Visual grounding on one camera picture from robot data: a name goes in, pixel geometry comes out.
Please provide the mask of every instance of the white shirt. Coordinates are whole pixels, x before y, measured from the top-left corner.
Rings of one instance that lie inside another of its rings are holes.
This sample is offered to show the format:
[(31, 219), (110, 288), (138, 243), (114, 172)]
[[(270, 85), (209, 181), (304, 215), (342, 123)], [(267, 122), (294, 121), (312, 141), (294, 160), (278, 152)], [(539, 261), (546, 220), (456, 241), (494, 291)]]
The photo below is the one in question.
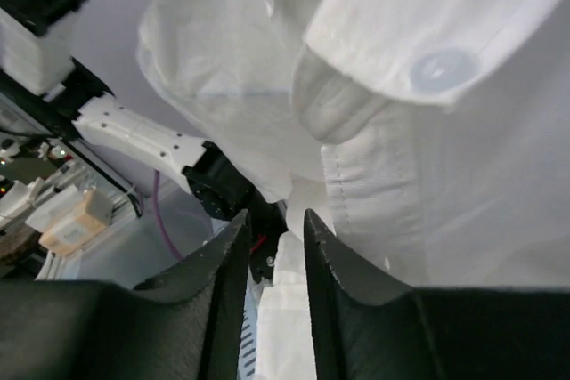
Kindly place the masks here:
[(257, 378), (315, 378), (308, 206), (414, 285), (570, 283), (569, 23), (570, 0), (154, 1), (147, 78), (294, 197)]

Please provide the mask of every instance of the white button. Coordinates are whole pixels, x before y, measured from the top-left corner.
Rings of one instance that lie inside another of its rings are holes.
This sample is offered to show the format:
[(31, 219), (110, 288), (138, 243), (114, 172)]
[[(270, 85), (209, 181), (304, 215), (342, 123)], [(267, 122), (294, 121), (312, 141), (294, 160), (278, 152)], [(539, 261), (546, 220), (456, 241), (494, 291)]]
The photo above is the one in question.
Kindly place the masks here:
[(423, 93), (442, 93), (467, 83), (477, 73), (475, 58), (461, 49), (429, 53), (411, 67), (411, 85)]

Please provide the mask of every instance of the black machine part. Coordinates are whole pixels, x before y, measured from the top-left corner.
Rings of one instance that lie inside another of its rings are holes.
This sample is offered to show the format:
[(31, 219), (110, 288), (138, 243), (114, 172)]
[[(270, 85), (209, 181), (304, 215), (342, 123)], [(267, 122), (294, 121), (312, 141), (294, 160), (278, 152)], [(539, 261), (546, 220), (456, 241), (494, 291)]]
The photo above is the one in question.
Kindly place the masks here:
[(319, 380), (570, 378), (568, 289), (410, 287), (313, 212), (305, 263)]
[(250, 228), (220, 236), (134, 292), (0, 280), (0, 372), (26, 380), (237, 378)]
[(273, 279), (273, 264), (279, 237), (287, 231), (277, 204), (268, 204), (255, 186), (212, 142), (205, 142), (206, 152), (195, 166), (186, 166), (192, 194), (207, 214), (218, 220), (231, 220), (240, 210), (251, 215), (253, 249), (251, 272), (255, 282)]

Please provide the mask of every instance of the stitching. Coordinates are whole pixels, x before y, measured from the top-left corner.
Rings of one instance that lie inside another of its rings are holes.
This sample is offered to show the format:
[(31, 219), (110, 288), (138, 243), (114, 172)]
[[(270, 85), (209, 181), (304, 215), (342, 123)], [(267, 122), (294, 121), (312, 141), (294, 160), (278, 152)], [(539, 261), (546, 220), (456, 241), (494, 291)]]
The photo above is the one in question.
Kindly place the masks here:
[[(398, 128), (397, 128), (397, 123), (396, 123), (396, 119), (397, 119), (397, 109), (400, 107), (400, 104), (398, 104), (395, 101), (391, 101), (390, 104), (392, 105), (392, 111), (390, 112), (390, 114), (388, 115), (388, 120), (387, 120), (387, 130), (388, 133), (391, 133), (392, 136), (392, 144), (394, 145), (394, 158), (395, 158), (395, 162), (396, 162), (396, 170), (398, 173), (398, 179), (400, 180), (400, 195), (398, 196), (398, 200), (401, 201), (401, 209), (403, 211), (403, 215), (402, 215), (402, 226), (403, 226), (403, 230), (405, 230), (405, 233), (397, 233), (396, 236), (397, 237), (418, 237), (418, 236), (422, 236), (422, 228), (423, 228), (423, 224), (421, 223), (421, 220), (416, 220), (414, 219), (414, 213), (419, 213), (420, 215), (420, 219), (421, 216), (423, 215), (423, 208), (421, 206), (420, 202), (413, 202), (413, 198), (411, 199), (411, 201), (407, 198), (408, 192), (406, 191), (407, 186), (404, 184), (404, 172), (403, 172), (403, 161), (402, 161), (402, 152), (400, 151), (400, 146), (401, 144), (398, 141)], [(419, 225), (419, 231), (416, 232), (410, 232), (409, 230), (413, 230), (413, 224), (417, 223)], [(425, 256), (425, 244), (422, 243), (420, 246), (418, 246), (417, 244), (414, 244), (412, 242), (409, 242), (413, 247), (415, 248), (422, 248), (422, 252), (423, 252), (423, 262), (426, 261), (426, 256)], [(428, 274), (428, 269), (424, 268), (422, 269), (423, 272), (421, 272), (420, 275), (423, 275), (425, 277), (425, 279), (429, 278), (429, 274)]]
[(348, 237), (351, 238), (353, 236), (353, 232), (350, 227), (350, 219), (348, 218), (348, 208), (346, 206), (346, 197), (345, 197), (345, 189), (342, 185), (342, 179), (340, 178), (340, 165), (338, 164), (338, 150), (337, 146), (335, 146), (335, 164), (337, 166), (337, 178), (338, 178), (338, 186), (340, 188), (340, 198), (342, 199), (342, 204), (345, 209), (345, 217), (346, 217), (346, 228), (348, 231)]

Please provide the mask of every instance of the black bracket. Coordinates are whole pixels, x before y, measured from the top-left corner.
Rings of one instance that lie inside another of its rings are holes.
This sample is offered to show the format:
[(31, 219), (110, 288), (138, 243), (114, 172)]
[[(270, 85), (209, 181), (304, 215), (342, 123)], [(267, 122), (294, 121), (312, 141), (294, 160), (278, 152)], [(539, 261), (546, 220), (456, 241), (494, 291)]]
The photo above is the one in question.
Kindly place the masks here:
[(411, 287), (313, 212), (305, 262), (319, 380), (570, 378), (567, 289)]

